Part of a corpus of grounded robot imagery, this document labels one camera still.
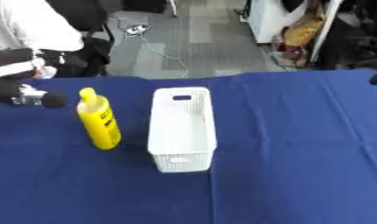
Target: white cable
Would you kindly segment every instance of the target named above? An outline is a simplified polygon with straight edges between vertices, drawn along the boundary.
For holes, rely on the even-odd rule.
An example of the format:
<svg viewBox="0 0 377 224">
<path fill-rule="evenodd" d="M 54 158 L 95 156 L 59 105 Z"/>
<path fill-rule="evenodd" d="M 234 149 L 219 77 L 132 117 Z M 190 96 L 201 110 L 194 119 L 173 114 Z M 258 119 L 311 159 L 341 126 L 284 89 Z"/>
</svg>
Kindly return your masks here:
<svg viewBox="0 0 377 224">
<path fill-rule="evenodd" d="M 128 17 L 111 17 L 109 20 L 117 20 L 118 21 L 117 27 L 124 32 L 124 41 L 127 39 L 128 36 L 127 36 L 127 31 L 124 30 L 121 27 L 120 21 L 125 20 L 125 19 L 129 20 L 133 25 L 148 25 L 148 24 L 145 24 L 145 23 L 138 23 L 138 22 L 136 22 L 136 21 L 134 21 L 134 20 L 132 20 L 132 19 L 130 19 Z M 176 60 L 176 61 L 178 61 L 178 63 L 180 64 L 180 66 L 184 68 L 184 72 L 178 71 L 178 75 L 181 78 L 186 78 L 186 76 L 189 74 L 190 71 L 189 71 L 188 67 L 184 64 L 183 60 L 181 60 L 180 58 L 175 58 L 175 57 L 172 57 L 172 56 L 165 55 L 165 54 L 160 53 L 160 52 L 154 50 L 153 48 L 151 48 L 150 47 L 150 43 L 144 37 L 143 32 L 141 32 L 137 36 L 141 37 L 142 41 L 146 44 L 147 48 L 149 48 L 152 52 L 154 52 L 154 53 L 156 53 L 156 54 L 158 54 L 160 56 L 163 56 L 163 57 L 165 57 L 165 58 L 167 58 L 169 60 Z"/>
<path fill-rule="evenodd" d="M 140 34 L 143 42 L 146 44 L 146 46 L 154 53 L 158 54 L 158 55 L 161 55 L 161 56 L 164 56 L 165 58 L 167 59 L 170 59 L 170 60 L 176 60 L 178 61 L 178 63 L 180 63 L 180 65 L 184 68 L 184 72 L 183 73 L 178 73 L 180 75 L 181 78 L 185 78 L 187 76 L 187 74 L 189 74 L 189 70 L 188 70 L 188 67 L 186 67 L 186 65 L 184 64 L 184 62 L 180 59 L 180 58 L 174 58 L 174 57 L 171 57 L 171 56 L 168 56 L 168 55 L 164 55 L 160 52 L 157 52 L 156 50 L 154 50 L 153 48 L 151 48 L 149 46 L 149 41 L 144 37 L 143 33 Z"/>
</svg>

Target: plastic bottle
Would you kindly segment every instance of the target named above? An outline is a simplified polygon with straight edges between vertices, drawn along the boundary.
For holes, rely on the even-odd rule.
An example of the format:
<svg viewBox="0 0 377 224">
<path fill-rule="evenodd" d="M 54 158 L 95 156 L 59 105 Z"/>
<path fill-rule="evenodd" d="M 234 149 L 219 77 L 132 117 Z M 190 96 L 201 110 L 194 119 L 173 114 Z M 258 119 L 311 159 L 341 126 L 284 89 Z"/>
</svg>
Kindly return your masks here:
<svg viewBox="0 0 377 224">
<path fill-rule="evenodd" d="M 122 140 L 122 134 L 117 125 L 107 98 L 97 95 L 90 87 L 80 91 L 80 103 L 77 111 L 80 119 L 100 150 L 111 150 Z"/>
</svg>

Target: bottle cap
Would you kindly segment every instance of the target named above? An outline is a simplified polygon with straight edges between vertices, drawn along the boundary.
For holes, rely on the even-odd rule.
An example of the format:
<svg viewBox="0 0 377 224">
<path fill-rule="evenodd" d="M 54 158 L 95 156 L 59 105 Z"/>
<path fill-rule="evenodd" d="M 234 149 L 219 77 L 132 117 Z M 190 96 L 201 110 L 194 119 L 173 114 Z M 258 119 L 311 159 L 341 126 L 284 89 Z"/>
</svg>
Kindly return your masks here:
<svg viewBox="0 0 377 224">
<path fill-rule="evenodd" d="M 97 93 L 93 88 L 85 87 L 80 91 L 80 98 L 85 103 L 94 103 L 97 99 Z"/>
</svg>

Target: floor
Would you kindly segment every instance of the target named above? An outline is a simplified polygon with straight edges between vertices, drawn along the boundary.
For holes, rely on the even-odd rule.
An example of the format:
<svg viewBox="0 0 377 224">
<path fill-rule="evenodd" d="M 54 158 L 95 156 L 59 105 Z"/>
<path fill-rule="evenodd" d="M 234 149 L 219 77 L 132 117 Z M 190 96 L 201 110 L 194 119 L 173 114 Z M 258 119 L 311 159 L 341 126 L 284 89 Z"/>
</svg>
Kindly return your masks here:
<svg viewBox="0 0 377 224">
<path fill-rule="evenodd" d="M 238 22 L 234 8 L 244 2 L 180 0 L 175 18 L 170 8 L 164 14 L 119 11 L 111 15 L 119 19 L 109 21 L 116 37 L 109 72 L 148 79 L 180 79 L 282 71 L 255 44 L 248 25 Z M 125 37 L 121 29 L 133 23 L 150 25 L 144 35 L 149 44 L 140 37 Z M 178 61 L 151 49 L 180 58 L 189 73 Z"/>
</svg>

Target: blue tablecloth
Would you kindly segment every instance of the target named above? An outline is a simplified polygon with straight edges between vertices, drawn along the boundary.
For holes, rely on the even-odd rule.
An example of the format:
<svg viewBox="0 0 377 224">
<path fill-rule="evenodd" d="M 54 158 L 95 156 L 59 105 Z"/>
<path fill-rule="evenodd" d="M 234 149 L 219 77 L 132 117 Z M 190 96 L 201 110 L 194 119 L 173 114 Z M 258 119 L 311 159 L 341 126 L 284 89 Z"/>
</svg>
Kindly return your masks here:
<svg viewBox="0 0 377 224">
<path fill-rule="evenodd" d="M 374 72 L 35 83 L 67 109 L 0 105 L 0 223 L 377 224 Z M 219 148 L 207 172 L 161 174 L 146 152 L 157 88 L 211 90 Z M 99 151 L 74 111 L 106 95 L 125 144 Z"/>
</svg>

